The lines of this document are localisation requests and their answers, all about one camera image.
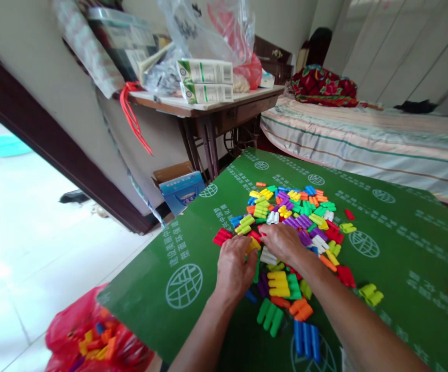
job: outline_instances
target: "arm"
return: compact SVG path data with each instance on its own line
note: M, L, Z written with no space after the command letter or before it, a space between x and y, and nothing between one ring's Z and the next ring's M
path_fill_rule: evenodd
M339 341L359 371L430 371L420 358L301 244L284 224L264 226L265 245L310 285Z
M169 372L215 370L231 316L255 276L257 250L249 253L245 262L250 242L249 237L237 235L222 245L214 293Z

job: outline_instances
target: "red rope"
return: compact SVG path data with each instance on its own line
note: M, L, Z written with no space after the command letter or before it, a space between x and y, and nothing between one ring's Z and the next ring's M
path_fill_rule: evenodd
M152 149L147 144L147 141L143 138L141 135L141 129L140 125L138 124L138 119L136 118L135 114L133 114L133 110L131 109L131 105L127 100L128 95L130 94L130 91L140 91L140 85L139 82L127 82L124 88L121 91L121 96L119 97L119 100L121 101L121 107L124 111L124 114L126 115L126 119L128 123L130 124L131 129L133 130L133 133L135 134L136 138L141 142L145 150L151 155L154 156Z

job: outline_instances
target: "wooden headboard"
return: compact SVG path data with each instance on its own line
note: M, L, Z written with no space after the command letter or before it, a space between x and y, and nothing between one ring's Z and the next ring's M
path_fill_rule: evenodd
M262 68L276 77L275 84L284 85L286 80L291 79L293 66L287 64L290 52L260 36L255 36L253 51L262 62Z

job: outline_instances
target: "wooden door frame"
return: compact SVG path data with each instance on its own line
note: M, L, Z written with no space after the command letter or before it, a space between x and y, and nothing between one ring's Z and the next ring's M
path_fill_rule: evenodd
M154 227L1 62L0 123L129 230Z

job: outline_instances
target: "hand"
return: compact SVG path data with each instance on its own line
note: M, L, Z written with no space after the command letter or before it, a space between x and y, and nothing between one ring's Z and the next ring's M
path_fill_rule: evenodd
M238 305L255 277L259 259L256 249L248 254L248 262L245 262L246 248L250 243L250 237L235 235L226 240L220 249L213 296L224 301L224 304Z
M274 256L286 264L291 264L295 254L305 249L294 227L284 224L263 225L260 233L267 234L261 238L262 241Z

